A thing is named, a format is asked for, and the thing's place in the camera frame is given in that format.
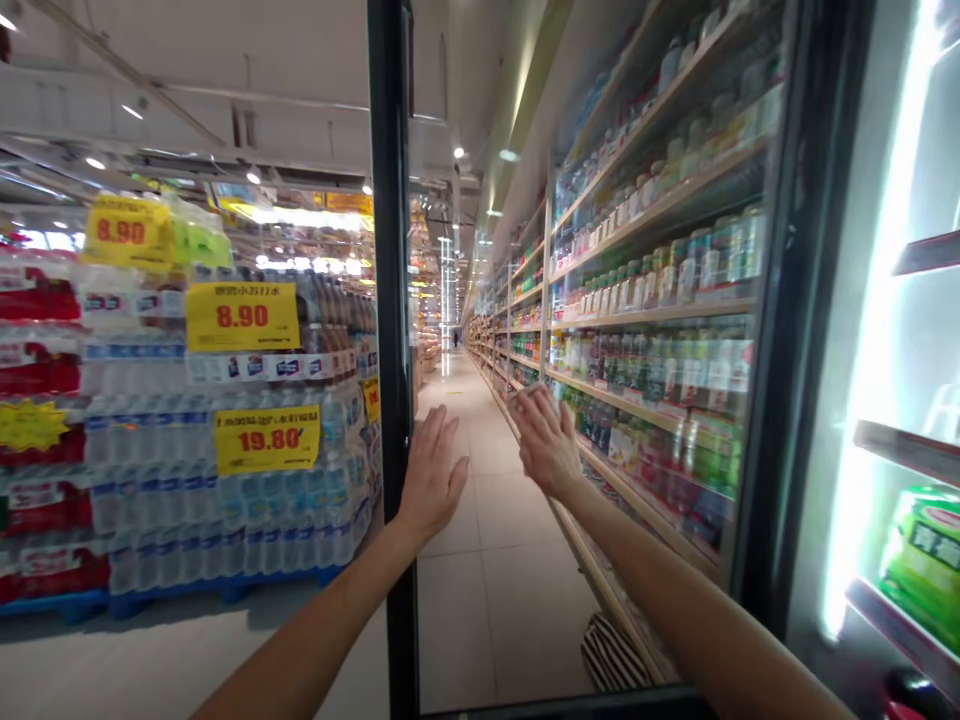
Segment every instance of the price sign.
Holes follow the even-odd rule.
[[[300,347],[293,283],[198,283],[186,297],[190,352]]]
[[[81,258],[168,272],[174,259],[170,208],[156,200],[100,195],[90,209]]]
[[[363,399],[367,404],[367,422],[380,419],[380,379],[369,378],[363,381]]]
[[[310,468],[320,449],[320,407],[220,410],[213,439],[219,475]]]

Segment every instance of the sign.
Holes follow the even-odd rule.
[[[174,261],[170,208],[156,200],[102,194],[90,209],[81,259],[168,272]]]
[[[320,406],[219,410],[213,440],[219,475],[311,468],[320,450]]]
[[[367,405],[367,422],[380,419],[380,380],[368,378],[363,381],[363,400]]]
[[[197,283],[187,290],[190,352],[300,347],[293,283]]]
[[[0,403],[0,445],[8,445],[16,452],[30,448],[49,450],[70,430],[63,422],[66,417],[67,411],[58,410],[52,402]]]

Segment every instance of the yellow price tag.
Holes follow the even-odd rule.
[[[0,445],[9,445],[17,452],[30,448],[49,450],[70,430],[63,422],[66,417],[67,411],[57,410],[52,402],[0,403]]]
[[[363,381],[363,399],[367,404],[367,422],[380,419],[380,379],[369,378]]]
[[[190,352],[300,347],[293,283],[199,283],[185,302]]]
[[[174,260],[170,208],[156,200],[100,195],[87,218],[81,258],[100,265],[169,272]]]
[[[311,468],[320,450],[320,406],[220,410],[213,440],[219,475]]]

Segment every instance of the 8.90 price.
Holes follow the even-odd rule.
[[[229,305],[217,306],[217,324],[220,327],[266,327],[268,321],[265,305],[240,305],[236,318]]]
[[[240,433],[240,444],[243,445],[244,452],[257,450],[282,450],[283,448],[296,448],[300,446],[300,431],[297,428],[288,428],[284,430],[274,430],[270,433],[270,441],[267,442],[266,436],[259,430],[253,432]]]

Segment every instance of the supermarket aisle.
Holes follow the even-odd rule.
[[[579,645],[597,603],[516,438],[462,348],[426,379],[420,416],[445,403],[460,417],[470,480],[419,560],[421,711],[591,692]]]

